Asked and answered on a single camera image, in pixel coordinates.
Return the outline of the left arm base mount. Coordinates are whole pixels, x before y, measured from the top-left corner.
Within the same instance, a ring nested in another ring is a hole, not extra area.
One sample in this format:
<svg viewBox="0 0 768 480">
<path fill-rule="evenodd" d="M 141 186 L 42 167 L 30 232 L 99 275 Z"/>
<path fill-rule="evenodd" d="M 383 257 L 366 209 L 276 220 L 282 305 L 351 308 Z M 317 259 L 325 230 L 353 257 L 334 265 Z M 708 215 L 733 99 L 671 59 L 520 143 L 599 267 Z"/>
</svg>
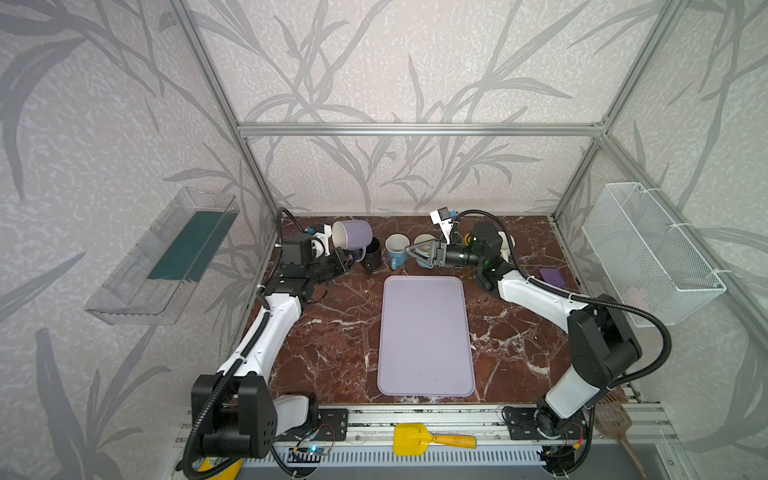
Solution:
<svg viewBox="0 0 768 480">
<path fill-rule="evenodd" d="M 297 442 L 310 436 L 312 440 L 340 442 L 347 437 L 349 410 L 346 408 L 320 408 L 311 412 L 310 418 L 298 427 L 287 430 L 278 442 Z"/>
</svg>

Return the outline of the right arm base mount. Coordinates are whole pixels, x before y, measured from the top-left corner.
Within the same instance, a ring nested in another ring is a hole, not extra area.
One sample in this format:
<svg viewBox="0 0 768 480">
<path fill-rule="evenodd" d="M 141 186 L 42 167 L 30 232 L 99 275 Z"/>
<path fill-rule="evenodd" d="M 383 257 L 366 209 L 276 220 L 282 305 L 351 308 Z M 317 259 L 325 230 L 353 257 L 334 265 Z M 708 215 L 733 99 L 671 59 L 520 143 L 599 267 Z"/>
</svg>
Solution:
<svg viewBox="0 0 768 480">
<path fill-rule="evenodd" d="M 546 406 L 504 406 L 501 417 L 511 440 L 580 440 L 587 425 L 581 411 L 562 419 Z"/>
</svg>

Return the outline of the purple ceramic mug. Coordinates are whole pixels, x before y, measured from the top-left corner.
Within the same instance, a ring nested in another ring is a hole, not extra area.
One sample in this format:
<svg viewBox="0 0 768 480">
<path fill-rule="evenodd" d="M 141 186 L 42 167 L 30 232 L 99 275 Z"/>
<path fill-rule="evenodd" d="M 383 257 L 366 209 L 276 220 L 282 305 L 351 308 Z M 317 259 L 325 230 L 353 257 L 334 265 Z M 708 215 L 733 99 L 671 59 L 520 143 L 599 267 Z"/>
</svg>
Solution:
<svg viewBox="0 0 768 480">
<path fill-rule="evenodd" d="M 373 239 L 373 230 L 365 220 L 336 221 L 331 227 L 335 247 L 351 252 L 355 262 L 361 262 Z"/>
</svg>

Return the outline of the black ceramic mug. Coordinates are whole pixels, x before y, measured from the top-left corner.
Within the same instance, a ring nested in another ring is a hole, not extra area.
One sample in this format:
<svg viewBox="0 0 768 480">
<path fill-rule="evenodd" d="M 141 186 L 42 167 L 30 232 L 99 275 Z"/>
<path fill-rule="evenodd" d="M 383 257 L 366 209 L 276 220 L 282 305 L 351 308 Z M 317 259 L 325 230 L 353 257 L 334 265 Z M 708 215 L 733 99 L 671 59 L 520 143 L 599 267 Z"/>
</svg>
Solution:
<svg viewBox="0 0 768 480">
<path fill-rule="evenodd" d="M 373 238 L 371 243 L 366 247 L 361 264 L 366 275 L 372 275 L 381 267 L 381 244 L 377 238 Z"/>
</svg>

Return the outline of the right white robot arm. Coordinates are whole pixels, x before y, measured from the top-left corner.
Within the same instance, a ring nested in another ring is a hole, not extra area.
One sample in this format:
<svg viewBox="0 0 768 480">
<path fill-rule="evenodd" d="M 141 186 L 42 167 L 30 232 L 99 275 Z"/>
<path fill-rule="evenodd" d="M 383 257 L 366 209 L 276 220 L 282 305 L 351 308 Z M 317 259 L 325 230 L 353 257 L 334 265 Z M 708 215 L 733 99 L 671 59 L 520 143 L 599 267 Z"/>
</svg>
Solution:
<svg viewBox="0 0 768 480">
<path fill-rule="evenodd" d="M 535 313 L 567 335 L 570 366 L 536 407 L 536 427 L 543 436 L 558 437 L 577 413 L 596 405 L 614 388 L 644 378 L 667 362 L 672 338 L 660 319 L 609 295 L 580 295 L 528 274 L 501 219 L 483 210 L 474 213 L 479 222 L 462 236 L 458 228 L 467 211 L 441 208 L 431 212 L 442 238 L 417 242 L 405 252 L 431 267 L 473 269 L 481 290 Z M 662 340 L 658 356 L 637 371 L 631 368 L 641 359 L 642 347 L 629 324 L 629 315 L 650 322 Z"/>
</svg>

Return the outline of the teal blue mug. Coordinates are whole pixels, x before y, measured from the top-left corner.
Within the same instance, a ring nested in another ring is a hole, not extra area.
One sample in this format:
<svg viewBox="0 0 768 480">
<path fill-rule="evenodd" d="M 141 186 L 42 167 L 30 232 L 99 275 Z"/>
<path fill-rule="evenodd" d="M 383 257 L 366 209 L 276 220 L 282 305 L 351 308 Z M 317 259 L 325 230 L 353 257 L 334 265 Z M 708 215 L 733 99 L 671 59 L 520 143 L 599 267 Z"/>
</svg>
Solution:
<svg viewBox="0 0 768 480">
<path fill-rule="evenodd" d="M 390 235 L 385 241 L 385 249 L 389 266 L 393 271 L 404 267 L 409 256 L 406 249 L 410 246 L 410 239 L 401 233 Z"/>
</svg>

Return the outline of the light blue mug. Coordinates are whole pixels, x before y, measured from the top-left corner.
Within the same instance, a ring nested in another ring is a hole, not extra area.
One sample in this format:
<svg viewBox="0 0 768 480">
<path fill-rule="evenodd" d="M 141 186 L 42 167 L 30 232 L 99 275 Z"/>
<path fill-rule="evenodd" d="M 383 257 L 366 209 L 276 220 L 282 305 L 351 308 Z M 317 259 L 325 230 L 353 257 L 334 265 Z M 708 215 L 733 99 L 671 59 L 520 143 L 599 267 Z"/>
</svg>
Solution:
<svg viewBox="0 0 768 480">
<path fill-rule="evenodd" d="M 420 255 L 428 255 L 432 251 L 433 242 L 436 238 L 431 234 L 420 234 L 414 240 L 415 250 Z"/>
</svg>

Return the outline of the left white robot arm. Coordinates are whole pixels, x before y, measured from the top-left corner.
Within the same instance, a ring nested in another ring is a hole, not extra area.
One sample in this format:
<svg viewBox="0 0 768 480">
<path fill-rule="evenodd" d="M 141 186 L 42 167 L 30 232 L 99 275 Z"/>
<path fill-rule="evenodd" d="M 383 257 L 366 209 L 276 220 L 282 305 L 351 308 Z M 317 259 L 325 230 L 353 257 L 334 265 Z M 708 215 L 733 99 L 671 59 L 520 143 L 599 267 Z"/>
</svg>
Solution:
<svg viewBox="0 0 768 480">
<path fill-rule="evenodd" d="M 328 224 L 280 234 L 276 246 L 273 270 L 256 291 L 261 307 L 253 323 L 218 370 L 192 386 L 192 427 L 178 465 L 188 479 L 210 479 L 241 459 L 264 458 L 285 433 L 311 434 L 320 427 L 312 395 L 274 398 L 269 378 L 316 286 L 344 275 L 355 260 L 335 244 Z"/>
</svg>

